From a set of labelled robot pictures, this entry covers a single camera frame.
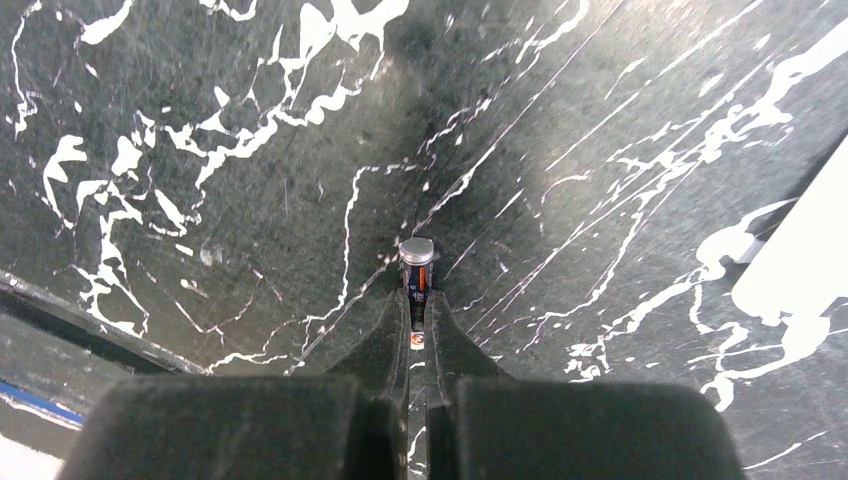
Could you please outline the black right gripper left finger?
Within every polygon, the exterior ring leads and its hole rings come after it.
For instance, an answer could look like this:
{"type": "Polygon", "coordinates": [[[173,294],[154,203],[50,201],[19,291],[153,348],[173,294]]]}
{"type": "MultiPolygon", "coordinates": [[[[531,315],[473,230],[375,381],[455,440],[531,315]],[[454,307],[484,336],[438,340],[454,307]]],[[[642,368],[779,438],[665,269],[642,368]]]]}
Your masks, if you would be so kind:
{"type": "Polygon", "coordinates": [[[135,376],[95,405],[63,479],[402,479],[410,315],[401,291],[321,374],[135,376]]]}

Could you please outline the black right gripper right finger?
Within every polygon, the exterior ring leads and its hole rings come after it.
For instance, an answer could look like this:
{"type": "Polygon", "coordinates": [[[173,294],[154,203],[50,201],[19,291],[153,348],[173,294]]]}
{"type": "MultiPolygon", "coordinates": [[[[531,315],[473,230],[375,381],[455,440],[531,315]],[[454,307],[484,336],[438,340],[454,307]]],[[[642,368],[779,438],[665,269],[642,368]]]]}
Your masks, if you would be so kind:
{"type": "Polygon", "coordinates": [[[674,384],[518,379],[453,320],[446,296],[423,317],[433,479],[741,479],[710,402],[674,384]]]}

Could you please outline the black battery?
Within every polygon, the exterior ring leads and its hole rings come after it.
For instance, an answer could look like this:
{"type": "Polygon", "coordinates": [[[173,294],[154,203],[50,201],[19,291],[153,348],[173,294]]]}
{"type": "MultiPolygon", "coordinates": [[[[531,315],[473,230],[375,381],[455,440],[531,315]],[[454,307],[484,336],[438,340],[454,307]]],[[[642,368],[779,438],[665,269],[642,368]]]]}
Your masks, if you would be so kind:
{"type": "Polygon", "coordinates": [[[424,317],[432,287],[435,247],[430,239],[412,237],[399,246],[402,282],[411,316],[410,348],[424,348],[424,317]]]}

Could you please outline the white air conditioner remote control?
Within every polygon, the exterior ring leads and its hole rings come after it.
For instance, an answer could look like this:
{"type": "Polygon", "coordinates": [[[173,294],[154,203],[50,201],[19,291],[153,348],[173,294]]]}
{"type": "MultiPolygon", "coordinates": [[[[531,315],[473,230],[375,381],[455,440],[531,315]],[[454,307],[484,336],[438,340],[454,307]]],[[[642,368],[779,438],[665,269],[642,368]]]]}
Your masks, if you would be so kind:
{"type": "Polygon", "coordinates": [[[828,317],[847,304],[847,142],[843,141],[734,285],[749,316],[828,317]]]}

